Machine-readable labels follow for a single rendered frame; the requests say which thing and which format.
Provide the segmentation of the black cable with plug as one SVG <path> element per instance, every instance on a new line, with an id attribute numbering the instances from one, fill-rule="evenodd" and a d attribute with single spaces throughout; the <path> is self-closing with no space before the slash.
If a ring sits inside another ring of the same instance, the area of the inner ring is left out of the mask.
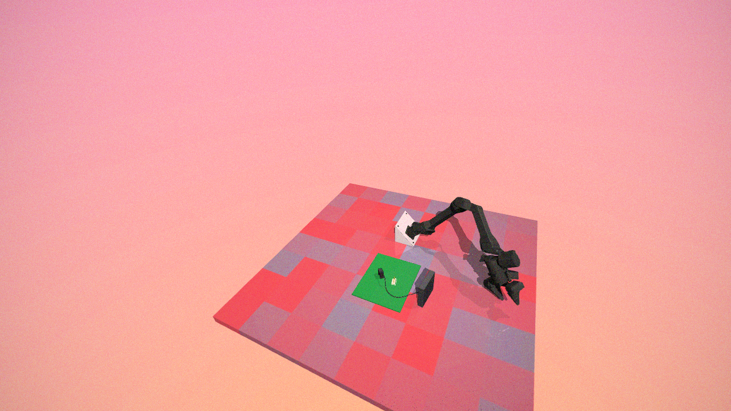
<path id="1" fill-rule="evenodd" d="M 385 279 L 385 277 L 384 277 L 384 272 L 382 271 L 382 269 L 381 269 L 381 268 L 380 268 L 380 269 L 378 269 L 378 274 L 379 274 L 379 276 L 380 276 L 380 279 L 382 279 L 382 278 L 384 278 L 384 279 Z M 417 292 L 415 292 L 415 293 L 413 293 L 413 294 L 416 294 L 416 293 L 417 293 Z M 410 294 L 409 296 L 412 296 L 413 294 Z"/>

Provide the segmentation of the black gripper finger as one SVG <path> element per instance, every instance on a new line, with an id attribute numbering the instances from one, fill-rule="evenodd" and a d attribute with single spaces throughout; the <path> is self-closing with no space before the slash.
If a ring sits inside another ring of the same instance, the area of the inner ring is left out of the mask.
<path id="1" fill-rule="evenodd" d="M 491 292 L 495 294 L 495 296 L 499 297 L 501 301 L 504 301 L 503 294 L 501 292 L 500 286 L 494 286 L 494 287 L 487 287 L 490 289 Z"/>
<path id="2" fill-rule="evenodd" d="M 514 294 L 507 292 L 508 296 L 511 297 L 512 301 L 514 301 L 517 306 L 519 306 L 519 304 L 520 304 L 519 303 L 519 292 L 520 291 L 515 292 Z"/>

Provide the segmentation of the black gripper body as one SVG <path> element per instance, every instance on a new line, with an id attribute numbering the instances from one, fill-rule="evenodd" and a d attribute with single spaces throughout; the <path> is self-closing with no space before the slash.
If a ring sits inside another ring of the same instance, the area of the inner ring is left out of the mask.
<path id="1" fill-rule="evenodd" d="M 506 269 L 502 267 L 502 269 L 499 269 L 495 272 L 488 273 L 489 278 L 486 278 L 483 281 L 483 284 L 485 284 L 485 287 L 494 287 L 496 286 L 504 286 L 505 291 L 510 292 L 514 294 L 515 292 L 521 291 L 523 289 L 523 283 L 521 281 L 512 281 L 511 283 L 508 282 L 507 276 L 505 274 Z"/>

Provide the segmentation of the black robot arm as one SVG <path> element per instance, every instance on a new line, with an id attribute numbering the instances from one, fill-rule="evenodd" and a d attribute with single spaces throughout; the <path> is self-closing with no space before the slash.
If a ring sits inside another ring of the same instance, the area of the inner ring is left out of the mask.
<path id="1" fill-rule="evenodd" d="M 412 226 L 407 226 L 405 234 L 411 237 L 412 240 L 419 233 L 424 235 L 430 235 L 435 232 L 435 227 L 442 222 L 446 221 L 454 214 L 461 213 L 464 211 L 472 211 L 473 218 L 477 224 L 477 229 L 480 234 L 480 248 L 483 252 L 493 255 L 482 255 L 480 262 L 485 261 L 486 266 L 490 272 L 498 271 L 499 269 L 505 268 L 505 274 L 510 283 L 512 279 L 519 279 L 519 273 L 517 271 L 508 270 L 508 268 L 519 267 L 520 259 L 515 250 L 504 252 L 500 248 L 496 238 L 492 236 L 488 222 L 486 221 L 483 208 L 480 205 L 471 203 L 470 200 L 457 197 L 451 203 L 450 206 L 437 214 L 431 220 L 423 222 L 413 222 Z M 494 256 L 498 255 L 498 256 Z"/>

